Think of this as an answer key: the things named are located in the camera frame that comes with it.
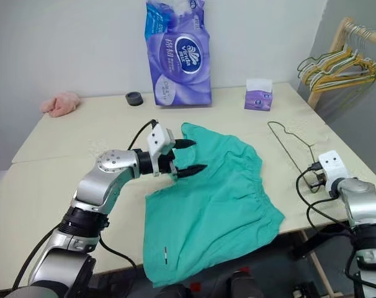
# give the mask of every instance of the small tissue box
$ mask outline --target small tissue box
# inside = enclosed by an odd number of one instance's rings
[[[246,82],[246,102],[248,110],[269,111],[272,104],[272,80],[248,79]]]

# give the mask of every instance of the pink towel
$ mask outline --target pink towel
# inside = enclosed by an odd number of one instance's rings
[[[75,93],[63,92],[42,103],[40,110],[42,113],[49,113],[50,117],[60,117],[75,111],[80,103],[81,100]]]

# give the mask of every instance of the printed logo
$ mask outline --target printed logo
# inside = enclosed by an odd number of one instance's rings
[[[196,73],[202,64],[202,57],[197,44],[188,37],[176,40],[176,53],[185,73]]]

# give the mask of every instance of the white tabletop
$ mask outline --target white tabletop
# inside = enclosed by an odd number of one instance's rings
[[[280,228],[282,233],[307,228],[309,224],[305,205],[294,188],[298,171],[269,130],[267,121],[282,122],[290,131],[315,144],[316,156],[337,150],[353,174],[376,185],[376,175],[288,84],[274,86],[270,112],[244,110],[244,88],[214,90],[212,108],[161,109],[154,106],[150,95],[144,98],[146,102],[140,107],[128,106],[123,96],[86,99],[74,113],[59,119],[45,115],[38,123],[0,186],[0,289],[11,287],[31,249],[60,222],[79,180],[93,166],[94,156],[106,149],[126,148],[136,131],[152,118],[171,129],[176,137],[181,136],[181,124],[191,122],[236,135],[252,145],[263,159],[261,176],[265,190],[286,217]],[[300,167],[306,168],[311,163],[307,149],[284,135],[280,127],[274,127]],[[146,134],[137,142],[142,149],[146,148]],[[107,244],[142,263],[144,196],[170,183],[165,175],[143,176],[129,182],[110,214],[111,225],[104,231]],[[310,194],[304,185],[302,189],[311,202],[327,197],[324,191]],[[320,209],[337,219],[346,218],[340,202],[321,205]],[[317,224],[328,223],[316,214],[313,218]],[[128,266],[101,247],[93,255],[97,258],[97,273]]]

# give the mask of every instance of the cloth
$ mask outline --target cloth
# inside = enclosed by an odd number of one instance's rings
[[[50,117],[60,117],[75,111],[80,103],[81,100],[75,93],[63,92],[42,103],[40,110],[42,113],[49,113]]]
[[[175,151],[176,166],[208,167],[146,197],[144,269],[155,287],[270,243],[284,218],[264,192],[252,146],[188,123],[182,133],[197,144]]]

